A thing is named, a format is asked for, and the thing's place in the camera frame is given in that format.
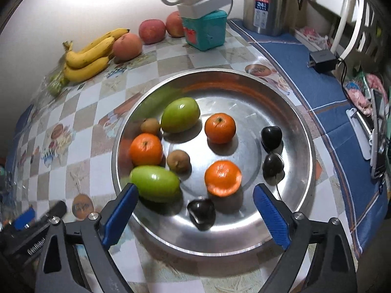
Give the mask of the green oval jujube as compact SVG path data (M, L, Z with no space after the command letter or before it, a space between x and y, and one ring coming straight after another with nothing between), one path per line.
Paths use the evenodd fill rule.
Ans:
M152 202L174 202L181 193L178 176L157 165L135 167L130 172L129 182L137 187L142 198Z
M172 101L163 111L160 126L164 132L180 133L192 128L200 117L195 99L182 97Z

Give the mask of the orange mandarin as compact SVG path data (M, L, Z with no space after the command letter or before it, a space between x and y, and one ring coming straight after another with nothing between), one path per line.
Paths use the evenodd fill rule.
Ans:
M135 167L160 165L163 155L164 152L159 137L149 133L138 135L129 148L130 160Z
M212 144L227 144L236 134L236 124L228 114L217 113L206 120L204 130Z
M214 162L204 173L204 182L208 193L217 197L229 197L236 193L241 181L241 170L228 160Z

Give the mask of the dark purple plum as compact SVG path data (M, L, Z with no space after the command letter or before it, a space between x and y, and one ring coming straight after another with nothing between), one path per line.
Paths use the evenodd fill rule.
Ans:
M268 153L276 152L281 153L282 144L282 131L278 126L266 126L261 131L261 143L265 151Z

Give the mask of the small brown longan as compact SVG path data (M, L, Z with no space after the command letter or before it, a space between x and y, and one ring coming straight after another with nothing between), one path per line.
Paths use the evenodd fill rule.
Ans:
M141 124L141 132L159 136L160 122L155 118L147 118Z
M185 173L190 170L190 156L182 150L174 150L166 158L166 162L171 171L175 173Z

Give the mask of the large steel bowl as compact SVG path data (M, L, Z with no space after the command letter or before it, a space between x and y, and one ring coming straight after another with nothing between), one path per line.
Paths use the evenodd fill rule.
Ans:
M147 118L161 118L177 99L194 99L199 116L185 131L161 130L163 156L189 155L171 201L140 199L130 218L139 237L178 256L235 257L258 250L270 234L254 205L264 184L293 211L308 213L315 190L315 148L299 110L275 86L224 69L183 72L131 106L112 153L116 191L130 179L130 145Z

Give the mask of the checkered plastic tablecloth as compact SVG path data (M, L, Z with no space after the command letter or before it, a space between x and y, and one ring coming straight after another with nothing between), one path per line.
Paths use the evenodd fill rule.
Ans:
M72 202L78 194L88 195L100 210L115 194L111 156L118 129L131 107L159 82L195 67L262 70L267 75L260 80L288 97L312 135L316 162L309 217L338 217L356 259L386 217L388 190L385 183L371 181L339 82L308 69L308 57L309 50L291 34L268 37L230 20L218 48L199 52L184 38L166 37L128 63L111 63L90 81L63 90L39 112L29 107L20 117L6 165L17 183L17 211L32 206L41 217L63 200L68 208L64 220L74 221ZM126 228L110 249L135 292L258 292L279 258L270 242L239 262L196 262L139 239Z

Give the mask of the clear bag of limes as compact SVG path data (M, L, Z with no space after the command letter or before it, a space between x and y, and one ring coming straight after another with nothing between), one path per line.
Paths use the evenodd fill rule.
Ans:
M32 103L36 106L50 103L61 94L68 83L69 80L64 76L62 67L56 67L48 75L45 75L40 87L33 95Z

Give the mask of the yellow banana bunch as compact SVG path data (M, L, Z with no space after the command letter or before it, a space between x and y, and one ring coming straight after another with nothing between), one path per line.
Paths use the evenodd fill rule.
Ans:
M65 64L62 69L64 77L72 83L81 83L102 72L112 58L114 42L128 33L129 29L118 28L96 38L82 50L76 52L73 42L63 43Z

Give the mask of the red apple front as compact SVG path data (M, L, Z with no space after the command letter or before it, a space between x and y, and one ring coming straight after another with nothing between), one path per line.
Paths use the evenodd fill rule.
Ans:
M142 40L133 33L126 33L113 44L113 54L116 58L128 61L142 53Z

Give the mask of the red apple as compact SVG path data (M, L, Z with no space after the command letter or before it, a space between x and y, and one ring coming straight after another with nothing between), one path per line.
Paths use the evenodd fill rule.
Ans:
M185 36L179 11L174 11L168 15L166 19L166 30L173 38L182 38Z
M113 54L116 58L128 61L142 53L142 40L133 33L126 33L113 44Z
M161 42L166 36L166 25L159 19L148 19L141 22L139 36L144 44Z

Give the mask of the black power adapter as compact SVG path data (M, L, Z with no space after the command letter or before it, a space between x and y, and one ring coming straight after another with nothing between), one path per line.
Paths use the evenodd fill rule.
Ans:
M335 69L338 59L330 50L318 50L309 54L307 67L314 68L317 73L328 73Z

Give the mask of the red apple middle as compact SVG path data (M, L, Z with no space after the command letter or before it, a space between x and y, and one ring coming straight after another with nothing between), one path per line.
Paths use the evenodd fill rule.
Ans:
M166 36L166 25L159 19L148 19L141 22L139 36L144 44L161 42Z

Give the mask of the red apple right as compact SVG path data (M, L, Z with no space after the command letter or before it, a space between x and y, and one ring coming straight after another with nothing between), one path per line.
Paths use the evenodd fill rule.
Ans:
M174 11L168 15L166 19L166 30L173 38L182 38L185 36L179 11Z

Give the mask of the teal plastic box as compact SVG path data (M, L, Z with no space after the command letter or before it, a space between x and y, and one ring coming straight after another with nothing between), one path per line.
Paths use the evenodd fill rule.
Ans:
M225 43L227 13L217 10L199 19L182 19L186 42L200 51Z

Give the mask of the steel thermos jug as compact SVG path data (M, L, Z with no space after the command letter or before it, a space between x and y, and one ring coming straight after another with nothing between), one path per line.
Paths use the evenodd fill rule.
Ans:
M292 5L302 8L304 0L244 0L243 27L267 36L287 31Z

